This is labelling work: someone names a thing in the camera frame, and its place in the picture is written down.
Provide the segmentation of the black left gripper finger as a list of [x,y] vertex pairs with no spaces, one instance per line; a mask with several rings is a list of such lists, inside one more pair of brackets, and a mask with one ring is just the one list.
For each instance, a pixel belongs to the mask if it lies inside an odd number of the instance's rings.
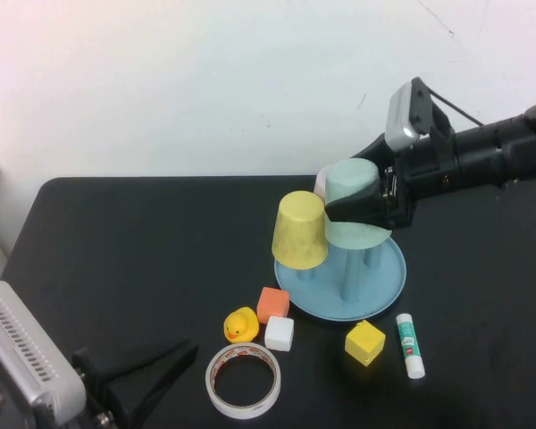
[[104,387],[105,406],[118,428],[141,428],[175,381],[195,362],[198,346],[181,343]]
[[188,351],[190,346],[192,343],[188,339],[172,339],[137,346],[85,347],[73,353],[72,366],[84,374],[87,390],[94,396],[101,396],[109,382],[146,368],[173,352]]

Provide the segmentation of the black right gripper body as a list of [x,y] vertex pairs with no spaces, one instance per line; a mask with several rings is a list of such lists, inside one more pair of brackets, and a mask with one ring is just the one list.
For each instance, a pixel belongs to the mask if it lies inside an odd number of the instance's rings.
[[414,143],[405,138],[400,149],[389,147],[396,162],[394,167],[381,168],[381,188],[390,222],[383,227],[407,227],[420,199],[451,190],[456,178],[455,135],[430,133]]

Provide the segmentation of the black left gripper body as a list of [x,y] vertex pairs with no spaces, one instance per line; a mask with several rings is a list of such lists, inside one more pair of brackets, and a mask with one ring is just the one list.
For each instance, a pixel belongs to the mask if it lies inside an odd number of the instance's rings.
[[32,406],[24,398],[0,361],[0,428],[115,428],[110,412],[85,409],[64,425],[55,422],[44,406]]

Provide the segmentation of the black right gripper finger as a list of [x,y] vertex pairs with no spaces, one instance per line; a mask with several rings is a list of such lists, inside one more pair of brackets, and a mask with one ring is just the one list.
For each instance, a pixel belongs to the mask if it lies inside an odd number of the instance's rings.
[[362,149],[352,158],[366,159],[373,162],[378,168],[395,166],[395,153],[386,142],[385,134],[379,135],[368,147]]
[[390,226],[387,205],[379,182],[353,195],[327,203],[325,213],[332,222]]

